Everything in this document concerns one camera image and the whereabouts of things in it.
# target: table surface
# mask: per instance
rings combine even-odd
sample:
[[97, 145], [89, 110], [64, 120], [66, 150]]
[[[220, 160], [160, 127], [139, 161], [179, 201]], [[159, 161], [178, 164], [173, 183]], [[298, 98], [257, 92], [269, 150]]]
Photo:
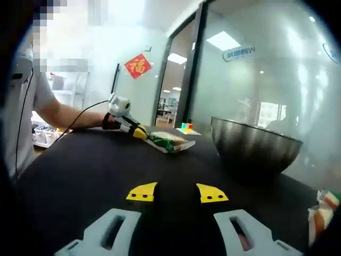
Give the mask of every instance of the table surface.
[[[70, 133], [37, 157], [17, 189], [47, 250], [82, 239], [111, 208], [143, 213], [131, 255], [225, 255], [213, 214], [237, 209], [269, 227], [274, 240], [307, 248], [315, 190], [284, 174], [268, 186], [245, 186], [229, 177], [210, 138], [168, 132], [196, 144], [163, 154], [127, 134], [89, 129]], [[131, 189], [151, 182], [158, 182], [153, 203], [125, 200]], [[219, 188], [229, 201], [200, 205], [196, 183]]]

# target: metal bowl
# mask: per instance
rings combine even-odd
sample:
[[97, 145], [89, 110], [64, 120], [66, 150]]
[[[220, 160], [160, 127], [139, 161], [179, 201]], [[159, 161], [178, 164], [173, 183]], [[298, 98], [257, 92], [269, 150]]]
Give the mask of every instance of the metal bowl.
[[212, 117], [211, 133], [228, 172], [253, 181], [280, 174], [303, 144], [284, 134], [217, 117]]

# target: shelf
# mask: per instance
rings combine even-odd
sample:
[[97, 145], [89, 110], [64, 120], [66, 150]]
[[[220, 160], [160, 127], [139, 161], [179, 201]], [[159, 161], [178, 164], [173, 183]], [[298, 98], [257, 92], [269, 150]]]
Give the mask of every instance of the shelf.
[[39, 142], [34, 142], [33, 145], [35, 146], [39, 146], [42, 148], [48, 148], [50, 145], [46, 144], [46, 143], [39, 143]]
[[67, 95], [73, 94], [73, 91], [68, 91], [68, 90], [52, 90], [52, 91], [55, 94], [67, 94]]

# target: person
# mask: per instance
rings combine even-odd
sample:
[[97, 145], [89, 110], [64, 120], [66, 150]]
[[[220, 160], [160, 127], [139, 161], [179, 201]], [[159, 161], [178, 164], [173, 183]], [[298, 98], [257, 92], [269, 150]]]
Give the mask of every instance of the person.
[[[40, 72], [39, 67], [33, 65], [32, 45], [24, 42], [13, 60], [3, 112], [5, 162], [11, 178], [18, 177], [36, 157], [31, 128], [33, 110], [49, 125], [61, 129], [67, 129], [80, 114], [78, 109], [57, 101], [46, 72]], [[71, 128], [102, 126], [105, 114], [86, 111]]]

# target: black cable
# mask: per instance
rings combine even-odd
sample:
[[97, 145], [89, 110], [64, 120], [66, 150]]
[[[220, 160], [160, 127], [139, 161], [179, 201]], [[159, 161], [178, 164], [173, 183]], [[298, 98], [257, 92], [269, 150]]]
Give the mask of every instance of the black cable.
[[87, 111], [88, 109], [92, 108], [92, 107], [95, 107], [99, 104], [102, 104], [102, 103], [105, 103], [105, 102], [108, 102], [108, 100], [104, 100], [104, 101], [101, 101], [101, 102], [98, 102], [94, 105], [91, 105], [90, 107], [87, 107], [86, 109], [84, 109], [82, 112], [79, 113], [79, 115], [76, 117], [76, 119], [73, 121], [72, 124], [70, 124], [70, 126], [54, 141], [54, 143], [56, 143], [61, 137], [63, 137], [63, 135], [73, 126], [73, 124], [78, 120], [78, 118], [80, 117], [81, 114], [83, 114], [85, 111]]
[[23, 99], [21, 115], [20, 115], [20, 121], [19, 121], [19, 129], [18, 129], [18, 137], [17, 137], [17, 147], [15, 149], [15, 180], [18, 178], [18, 166], [17, 165], [18, 165], [18, 148], [19, 148], [19, 136], [20, 136], [21, 120], [22, 120], [23, 110], [25, 108], [25, 101], [26, 101], [28, 89], [30, 88], [30, 85], [31, 85], [32, 77], [33, 77], [33, 69], [32, 69], [32, 75], [31, 75], [31, 78], [30, 78], [30, 82], [28, 83], [28, 86], [27, 86], [27, 89], [26, 89], [25, 97]]

